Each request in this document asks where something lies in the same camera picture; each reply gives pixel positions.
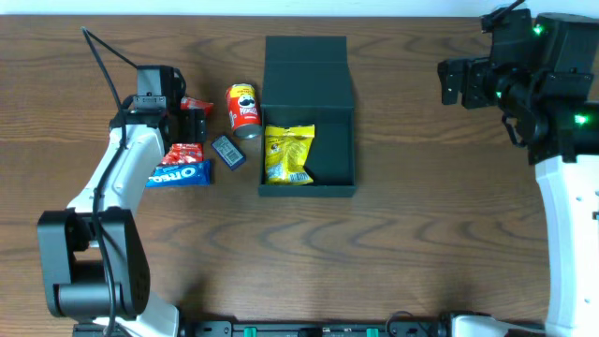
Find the red snack bag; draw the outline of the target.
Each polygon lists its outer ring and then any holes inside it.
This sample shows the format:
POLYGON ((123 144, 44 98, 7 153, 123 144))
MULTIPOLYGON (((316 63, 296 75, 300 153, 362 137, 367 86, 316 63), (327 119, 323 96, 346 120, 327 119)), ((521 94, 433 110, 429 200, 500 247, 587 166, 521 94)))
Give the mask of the red snack bag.
MULTIPOLYGON (((181 103, 182 110, 203 110, 209 116, 213 110, 213 103, 205 102, 192 97, 184 97, 181 103)), ((175 143, 163 158, 161 165, 177 165, 198 163, 204 160, 203 145, 201 142, 175 143)))

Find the red Pringles can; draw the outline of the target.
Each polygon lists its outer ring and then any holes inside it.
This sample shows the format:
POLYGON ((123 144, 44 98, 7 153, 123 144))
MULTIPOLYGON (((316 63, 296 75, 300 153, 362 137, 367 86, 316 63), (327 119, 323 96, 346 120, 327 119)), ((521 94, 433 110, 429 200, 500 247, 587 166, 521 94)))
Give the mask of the red Pringles can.
POLYGON ((233 84, 226 90, 227 112, 233 135, 252 139, 261 132, 256 90, 251 84, 233 84))

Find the blue Oreo cookie pack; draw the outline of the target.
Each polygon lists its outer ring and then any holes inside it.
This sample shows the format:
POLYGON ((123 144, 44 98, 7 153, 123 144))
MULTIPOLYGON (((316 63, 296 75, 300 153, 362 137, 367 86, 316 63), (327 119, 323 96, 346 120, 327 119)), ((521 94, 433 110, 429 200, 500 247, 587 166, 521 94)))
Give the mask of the blue Oreo cookie pack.
POLYGON ((212 180, 210 161, 157 167, 148 178, 148 188, 174 186, 208 186, 212 180))

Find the yellow snack bag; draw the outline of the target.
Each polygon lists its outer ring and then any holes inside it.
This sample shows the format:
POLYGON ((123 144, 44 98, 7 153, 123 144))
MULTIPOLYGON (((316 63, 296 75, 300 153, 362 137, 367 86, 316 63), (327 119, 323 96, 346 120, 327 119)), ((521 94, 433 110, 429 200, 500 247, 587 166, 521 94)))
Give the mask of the yellow snack bag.
POLYGON ((314 181, 304 166, 315 137, 315 125, 267 125, 264 136, 266 184, 305 185, 314 181))

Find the black gift box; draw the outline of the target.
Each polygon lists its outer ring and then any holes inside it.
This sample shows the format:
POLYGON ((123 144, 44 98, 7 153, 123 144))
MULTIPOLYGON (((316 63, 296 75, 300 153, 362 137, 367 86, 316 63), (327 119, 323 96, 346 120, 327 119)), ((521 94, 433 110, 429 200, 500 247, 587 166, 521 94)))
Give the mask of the black gift box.
POLYGON ((351 198, 356 187, 353 82, 345 37, 266 37, 260 101, 264 126, 315 126, 306 185, 266 183, 261 197, 351 198))

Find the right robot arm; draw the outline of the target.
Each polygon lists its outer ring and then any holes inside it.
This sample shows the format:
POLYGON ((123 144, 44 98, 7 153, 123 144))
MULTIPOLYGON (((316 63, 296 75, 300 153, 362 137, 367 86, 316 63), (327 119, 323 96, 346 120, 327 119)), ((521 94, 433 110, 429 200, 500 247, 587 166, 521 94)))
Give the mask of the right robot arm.
POLYGON ((497 107, 511 142, 526 150, 548 229, 550 291, 544 325, 453 314, 446 336, 594 336, 598 332, 598 106, 590 101, 598 50, 594 18, 546 12, 520 1, 481 19, 485 57, 437 67, 441 100, 497 107))

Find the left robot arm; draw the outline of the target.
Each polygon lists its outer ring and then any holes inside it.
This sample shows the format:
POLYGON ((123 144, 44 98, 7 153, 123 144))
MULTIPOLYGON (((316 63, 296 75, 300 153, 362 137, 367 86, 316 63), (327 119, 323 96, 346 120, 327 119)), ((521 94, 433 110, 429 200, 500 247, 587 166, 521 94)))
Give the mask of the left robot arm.
POLYGON ((105 336, 179 335, 178 308, 151 290, 135 215, 170 146, 201 136, 202 112, 181 108, 185 91, 179 69, 138 66, 137 91, 118 101, 93 176, 64 209, 41 214, 37 239, 52 315, 105 336))

